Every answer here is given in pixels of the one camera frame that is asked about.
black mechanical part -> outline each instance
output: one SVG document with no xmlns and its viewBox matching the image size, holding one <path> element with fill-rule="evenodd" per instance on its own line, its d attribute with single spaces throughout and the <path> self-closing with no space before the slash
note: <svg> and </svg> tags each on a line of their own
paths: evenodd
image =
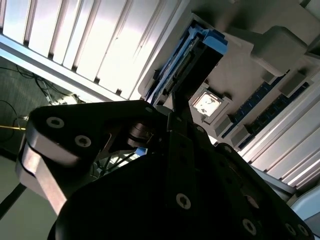
<svg viewBox="0 0 320 240">
<path fill-rule="evenodd" d="M 164 105 L 170 94 L 174 92 L 180 92 L 185 99 L 190 99 L 221 60 L 223 55 L 204 44 L 200 38 L 202 37 L 197 35 L 189 49 L 185 51 L 183 59 L 168 77 L 166 85 L 154 95 L 154 106 Z M 154 91 L 162 77 L 162 75 L 158 76 L 151 86 L 150 92 Z"/>
<path fill-rule="evenodd" d="M 50 239 L 314 239 L 230 146 L 211 145 L 205 130 L 183 114 L 187 100 L 175 99 L 168 116 L 145 101 L 42 107 L 30 114 L 22 148 L 28 151 L 19 162 L 58 215 Z M 64 126 L 49 127 L 52 116 Z M 143 123 L 134 139 L 142 136 L 136 142 L 147 145 L 147 155 L 88 183 L 99 153 L 134 149 L 128 144 L 133 123 Z M 156 140 L 146 141 L 151 132 Z M 78 146 L 79 135 L 90 146 Z"/>
</svg>

black cable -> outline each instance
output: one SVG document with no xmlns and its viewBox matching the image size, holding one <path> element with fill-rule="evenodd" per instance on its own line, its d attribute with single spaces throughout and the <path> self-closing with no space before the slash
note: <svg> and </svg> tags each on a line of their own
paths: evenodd
<svg viewBox="0 0 320 240">
<path fill-rule="evenodd" d="M 106 170 L 108 168 L 110 161 L 111 161 L 111 156 L 107 158 L 107 160 L 103 164 L 102 168 Z"/>
<path fill-rule="evenodd" d="M 41 92 L 43 93 L 43 95 L 45 96 L 47 101 L 49 102 L 49 104 L 54 105 L 54 103 L 55 103 L 53 100 L 54 97 L 51 96 L 47 85 L 44 82 L 42 82 L 45 86 L 45 88 L 42 88 L 39 83 L 39 81 L 42 81 L 42 80 L 39 80 L 37 77 L 35 77 L 34 80 L 35 80 L 35 84 L 39 87 L 39 89 L 41 90 Z"/>
<path fill-rule="evenodd" d="M 23 76 L 24 78 L 26 79 L 33 79 L 35 77 L 35 74 L 32 73 L 32 72 L 22 72 L 20 69 L 19 69 L 19 66 L 18 65 L 15 65 L 16 67 L 16 70 L 18 71 L 18 73 L 20 73 L 21 76 Z"/>
<path fill-rule="evenodd" d="M 64 95 L 66 97 L 69 97 L 70 95 L 66 94 L 66 93 L 63 93 L 62 91 L 58 90 L 54 85 L 52 85 L 51 82 L 45 80 L 45 83 L 52 89 L 54 90 L 55 92 L 57 92 L 58 94 L 61 94 L 61 95 Z"/>
<path fill-rule="evenodd" d="M 18 116 L 15 108 L 14 108 L 9 102 L 7 102 L 7 101 L 5 101 L 5 100 L 0 100 L 0 102 L 3 102 L 3 103 L 8 104 L 8 105 L 10 106 L 10 108 L 13 110 L 13 112 L 14 112 L 16 118 L 17 118 L 17 121 L 18 121 L 18 127 L 19 127 L 19 129 L 20 129 L 21 127 L 20 127 L 20 122 L 19 122 L 19 116 Z"/>
<path fill-rule="evenodd" d="M 120 156 L 115 160 L 114 164 L 116 164 L 120 160 Z"/>
<path fill-rule="evenodd" d="M 9 70 L 9 71 L 13 71 L 13 72 L 16 72 L 16 73 L 19 72 L 19 71 L 17 71 L 17 70 L 14 70 L 14 69 L 11 69 L 11 68 L 7 68 L 7 67 L 3 67 L 3 66 L 0 66 L 0 69 Z"/>
<path fill-rule="evenodd" d="M 109 167 L 106 171 L 107 171 L 107 172 L 111 172 L 113 169 L 115 169 L 116 167 L 118 167 L 121 163 L 123 163 L 124 161 L 128 160 L 129 158 L 131 158 L 134 154 L 135 154 L 135 152 L 130 153 L 128 156 L 126 156 L 125 158 L 123 158 L 121 161 L 117 162 L 117 163 L 114 164 L 112 167 Z"/>
<path fill-rule="evenodd" d="M 10 208 L 15 204 L 26 187 L 19 183 L 14 190 L 0 203 L 0 220 L 6 215 Z"/>
</svg>

wire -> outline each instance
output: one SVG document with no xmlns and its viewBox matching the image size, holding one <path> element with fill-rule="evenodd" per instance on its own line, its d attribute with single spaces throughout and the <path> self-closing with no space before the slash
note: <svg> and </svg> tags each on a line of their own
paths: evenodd
<svg viewBox="0 0 320 240">
<path fill-rule="evenodd" d="M 21 130 L 21 131 L 25 131 L 25 130 L 26 130 L 25 127 L 3 126 L 3 125 L 0 125 L 0 128 L 3 128 L 3 129 L 13 129 L 13 130 Z"/>
<path fill-rule="evenodd" d="M 131 158 L 134 154 L 135 154 L 135 152 L 130 153 L 128 156 L 126 156 L 125 158 L 123 158 L 122 160 L 120 160 L 119 162 L 114 164 L 112 167 L 109 167 L 106 171 L 107 172 L 111 172 L 113 169 L 118 167 L 121 163 L 123 163 L 124 161 L 128 160 L 129 158 Z"/>
<path fill-rule="evenodd" d="M 5 100 L 0 100 L 0 102 L 6 103 L 6 104 L 8 104 L 8 105 L 10 106 L 10 108 L 13 110 L 13 112 L 14 112 L 16 118 L 17 118 L 17 123 L 18 123 L 19 129 L 21 129 L 21 127 L 20 127 L 20 122 L 19 122 L 19 116 L 18 116 L 15 108 L 14 108 L 9 102 L 7 102 L 7 101 L 5 101 Z"/>
<path fill-rule="evenodd" d="M 8 68 L 8 67 L 0 67 L 0 69 L 5 69 L 5 70 L 8 70 L 8 71 L 12 71 L 12 72 L 16 72 L 16 73 L 19 73 L 22 77 L 24 77 L 24 78 L 26 78 L 26 79 L 35 79 L 35 81 L 36 81 L 36 83 L 37 83 L 37 86 L 40 88 L 40 89 L 42 89 L 42 90 L 44 90 L 40 85 L 39 85 L 39 83 L 38 83 L 38 81 L 41 81 L 41 82 L 43 82 L 44 84 L 46 84 L 46 85 L 48 85 L 49 86 L 49 88 L 50 89 L 52 89 L 53 91 L 55 91 L 56 93 L 58 93 L 58 94 L 61 94 L 61 95 L 63 95 L 63 96 L 66 96 L 66 97 L 68 97 L 68 96 L 70 96 L 69 94 L 66 94 L 66 93 L 64 93 L 64 92 L 62 92 L 62 91 L 60 91 L 60 90 L 58 90 L 54 85 L 53 85 L 53 83 L 49 83 L 49 81 L 48 80 L 46 80 L 46 79 L 44 79 L 43 77 L 40 77 L 40 76 L 38 76 L 38 75 L 36 75 L 36 74 L 34 74 L 33 72 L 30 72 L 30 71 L 28 71 L 28 70 L 26 70 L 26 69 L 24 69 L 24 68 L 22 68 L 22 67 L 19 67 L 18 65 L 15 65 L 15 68 L 16 69 L 11 69 L 11 68 Z M 44 95 L 45 95 L 45 98 L 46 99 L 52 99 L 52 96 L 51 96 L 51 94 L 50 93 L 43 93 Z M 53 102 L 53 100 L 48 100 L 48 102 L 52 105 L 52 104 L 54 104 L 54 102 Z"/>
<path fill-rule="evenodd" d="M 13 120 L 13 122 L 12 122 L 12 127 L 15 126 L 15 122 L 16 122 L 18 119 L 23 119 L 23 120 L 27 121 L 27 120 L 26 120 L 24 117 L 22 117 L 22 116 L 16 117 L 16 118 Z M 14 135 L 15 135 L 15 131 L 12 130 L 11 135 L 10 135 L 9 137 L 3 139 L 3 140 L 0 140 L 0 143 L 5 143 L 5 142 L 11 140 L 11 139 L 14 137 Z"/>
<path fill-rule="evenodd" d="M 107 160 L 106 160 L 105 163 L 103 164 L 102 168 L 103 168 L 103 169 L 107 169 L 110 161 L 111 161 L 111 156 L 107 158 Z"/>
<path fill-rule="evenodd" d="M 18 73 L 20 73 L 20 75 L 23 76 L 23 77 L 25 77 L 26 79 L 33 79 L 33 78 L 35 77 L 35 74 L 32 73 L 32 72 L 27 72 L 27 71 L 22 72 L 22 71 L 24 71 L 24 70 L 21 71 L 21 70 L 19 69 L 19 66 L 18 66 L 17 64 L 15 65 L 15 67 L 16 67 L 16 70 L 18 71 Z"/>
</svg>

metal frame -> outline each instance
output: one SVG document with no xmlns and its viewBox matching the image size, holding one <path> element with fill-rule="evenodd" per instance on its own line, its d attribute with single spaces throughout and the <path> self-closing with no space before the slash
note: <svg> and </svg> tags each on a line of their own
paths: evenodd
<svg viewBox="0 0 320 240">
<path fill-rule="evenodd" d="M 294 187 L 283 183 L 255 167 L 252 168 L 282 199 L 289 200 L 289 198 L 296 193 L 297 190 Z"/>
<path fill-rule="evenodd" d="M 313 133 L 320 124 L 320 119 L 313 117 L 320 105 L 319 79 L 320 72 L 296 101 L 239 152 L 254 167 L 298 189 L 308 182 L 308 179 L 304 181 L 307 176 L 315 177 L 319 168 L 320 150 L 313 144 L 317 142 L 317 134 Z M 310 125 L 315 126 L 314 129 L 308 129 Z"/>
<path fill-rule="evenodd" d="M 140 83 L 140 76 L 143 74 L 144 71 L 149 70 L 150 64 L 154 61 L 156 55 L 160 52 L 163 45 L 167 42 L 167 39 L 172 34 L 172 31 L 176 23 L 178 22 L 178 20 L 180 20 L 181 16 L 186 13 L 186 7 L 189 5 L 189 3 L 189 0 L 177 2 L 177 7 L 176 9 L 174 9 L 172 16 L 169 16 L 170 21 L 167 23 L 167 25 L 161 32 L 159 39 L 157 39 L 157 41 L 155 42 L 154 48 L 150 51 L 148 61 L 146 61 L 145 66 L 141 69 L 141 72 L 139 73 L 137 78 L 137 82 L 133 87 L 128 99 L 136 100 L 140 98 L 140 96 L 137 95 L 138 85 Z M 4 33 L 7 30 L 10 30 L 9 26 L 4 28 Z M 30 30 L 29 28 L 29 26 L 26 27 L 26 33 L 28 33 L 28 31 Z M 58 61 L 56 63 L 55 56 L 53 56 L 52 60 L 50 57 L 46 57 L 46 55 L 42 56 L 28 48 L 28 46 L 22 44 L 24 44 L 23 39 L 21 41 L 16 42 L 10 39 L 9 37 L 6 37 L 5 35 L 1 34 L 0 56 L 43 78 L 48 79 L 49 81 L 65 88 L 66 90 L 72 93 L 79 95 L 82 99 L 87 100 L 88 102 L 108 102 L 126 100 L 126 98 L 121 97 L 113 93 L 112 91 L 104 88 L 103 86 L 96 84 L 95 82 L 93 82 L 93 79 L 87 79 L 77 74 L 73 69 L 71 69 L 71 67 L 69 67 L 68 69 L 68 67 L 60 65 L 61 61 Z"/>
<path fill-rule="evenodd" d="M 0 56 L 90 102 L 125 100 L 3 35 L 0 35 Z"/>
</svg>

bolt head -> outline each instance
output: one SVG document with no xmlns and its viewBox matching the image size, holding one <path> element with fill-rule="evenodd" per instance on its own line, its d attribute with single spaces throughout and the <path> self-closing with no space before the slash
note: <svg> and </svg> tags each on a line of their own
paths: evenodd
<svg viewBox="0 0 320 240">
<path fill-rule="evenodd" d="M 231 150 L 231 148 L 230 148 L 230 147 L 225 146 L 225 147 L 224 147 L 224 149 L 225 149 L 228 153 L 232 153 L 232 150 Z"/>
<path fill-rule="evenodd" d="M 196 129 L 197 129 L 198 131 L 202 132 L 202 133 L 205 132 L 205 130 L 204 130 L 201 126 L 197 126 Z"/>
<path fill-rule="evenodd" d="M 87 136 L 84 135 L 78 135 L 74 138 L 75 144 L 77 144 L 79 147 L 87 148 L 91 145 L 91 140 Z"/>
<path fill-rule="evenodd" d="M 178 194 L 176 195 L 176 197 L 175 197 L 175 200 L 176 200 L 177 204 L 178 204 L 181 208 L 183 208 L 183 209 L 185 209 L 185 210 L 188 210 L 188 209 L 191 208 L 191 201 L 190 201 L 190 199 L 189 199 L 186 195 L 184 195 L 183 193 L 178 193 Z"/>
<path fill-rule="evenodd" d="M 294 228 L 289 223 L 286 223 L 285 227 L 289 231 L 289 233 L 291 233 L 293 236 L 297 235 L 296 231 L 294 230 Z"/>
<path fill-rule="evenodd" d="M 48 117 L 46 119 L 46 124 L 53 129 L 61 129 L 65 126 L 65 122 L 61 118 L 55 116 Z"/>
<path fill-rule="evenodd" d="M 253 236 L 257 235 L 256 226 L 249 219 L 246 219 L 246 218 L 243 219 L 242 224 L 243 224 L 243 227 L 245 228 L 245 230 L 247 230 Z"/>
<path fill-rule="evenodd" d="M 298 224 L 298 228 L 303 233 L 303 235 L 305 235 L 307 237 L 309 236 L 309 233 L 308 233 L 307 229 L 304 226 L 302 226 L 301 224 Z"/>
</svg>

